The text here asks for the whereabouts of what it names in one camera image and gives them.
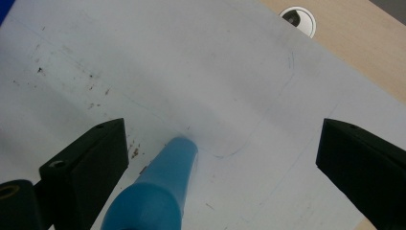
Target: scratch mark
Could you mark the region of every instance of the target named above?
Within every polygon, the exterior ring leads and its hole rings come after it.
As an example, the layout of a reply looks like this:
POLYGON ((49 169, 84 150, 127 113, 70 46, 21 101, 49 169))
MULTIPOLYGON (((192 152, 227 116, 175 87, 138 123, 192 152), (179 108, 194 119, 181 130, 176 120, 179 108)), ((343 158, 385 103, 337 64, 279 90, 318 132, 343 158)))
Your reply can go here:
POLYGON ((239 217, 240 219, 242 219, 242 220, 244 220, 244 222, 246 222, 246 223, 249 223, 250 222, 250 220, 248 220, 248 219, 246 219, 246 218, 244 218, 244 217, 239 217))
POLYGON ((225 156, 219 156, 219 155, 214 155, 215 158, 217 159, 224 159, 226 157, 230 157, 230 156, 234 156, 237 153, 239 153, 240 151, 244 150, 247 146, 248 146, 248 142, 251 139, 252 134, 255 132, 255 130, 257 130, 257 128, 255 127, 254 130, 250 133, 249 137, 247 138, 247 140, 245 141, 244 145, 242 145, 240 148, 238 148, 237 150, 233 151, 232 153, 225 155, 225 156))
POLYGON ((62 50, 65 51, 68 55, 72 55, 73 53, 72 50, 65 45, 62 45, 62 50))
POLYGON ((290 75, 289 80, 281 87, 281 90, 280 90, 280 92, 279 92, 279 96, 282 94, 284 88, 286 88, 286 86, 293 80, 293 77, 295 77, 295 73, 292 73, 292 74, 290 75))
POLYGON ((328 113, 328 118, 330 118, 331 117, 331 115, 334 113, 334 111, 335 111, 335 109, 338 107, 338 104, 340 104, 340 103, 337 103, 332 109, 331 109, 331 111, 328 113))
POLYGON ((143 169, 138 174, 142 174, 147 168, 148 168, 148 166, 144 166, 143 169))
POLYGON ((293 55, 293 51, 292 51, 292 69, 295 69, 295 56, 293 55))
POLYGON ((209 208, 211 208, 212 210, 214 210, 214 211, 215 211, 215 208, 214 208, 214 207, 212 207, 212 205, 210 205, 210 204, 206 203, 206 206, 208 206, 209 208))
POLYGON ((270 197, 272 197, 272 195, 280 188, 281 184, 284 182, 284 180, 287 178, 287 176, 290 174, 290 172, 293 170, 293 168, 295 168, 295 166, 298 164, 299 160, 301 159, 301 157, 303 156, 303 154, 305 153, 305 151, 307 150, 308 147, 310 147, 310 144, 313 142, 314 138, 316 137, 316 135, 319 132, 314 132, 313 136, 311 137, 311 139, 307 142, 307 144, 304 146, 304 148, 302 149, 302 151, 299 153, 299 155, 296 157, 295 161, 292 163, 292 165, 290 165, 289 169, 286 171, 286 173, 283 175, 283 177, 278 181, 278 183, 275 185, 275 187, 271 190, 271 192, 269 193, 269 195, 259 203, 259 208, 258 210, 255 212, 255 214, 251 217, 251 221, 254 220, 256 218, 256 216, 258 215, 258 213, 260 212, 260 210, 262 210, 263 208, 263 204, 265 204, 268 199, 270 197))

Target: light wood surface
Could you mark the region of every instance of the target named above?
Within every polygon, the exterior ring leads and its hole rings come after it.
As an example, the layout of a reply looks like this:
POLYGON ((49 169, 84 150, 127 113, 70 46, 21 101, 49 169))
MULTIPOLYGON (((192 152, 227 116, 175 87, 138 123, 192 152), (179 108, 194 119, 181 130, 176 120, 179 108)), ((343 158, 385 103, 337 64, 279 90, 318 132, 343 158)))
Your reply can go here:
MULTIPOLYGON (((261 0, 276 13, 292 6, 310 10, 313 39, 406 104, 406 26, 368 0, 261 0)), ((356 230, 372 230, 362 220, 356 230)))

